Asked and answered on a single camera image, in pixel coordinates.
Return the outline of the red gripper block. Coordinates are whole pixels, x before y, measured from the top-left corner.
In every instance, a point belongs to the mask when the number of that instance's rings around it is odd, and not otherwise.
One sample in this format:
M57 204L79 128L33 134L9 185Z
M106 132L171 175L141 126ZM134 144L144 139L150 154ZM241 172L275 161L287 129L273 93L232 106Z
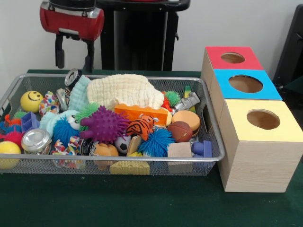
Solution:
M94 1L81 4L75 0L44 0L40 6L40 21L43 29L56 34L55 64L65 66L63 35L81 39L87 45L84 70L93 71L94 41L101 35L105 15L104 11L94 6Z

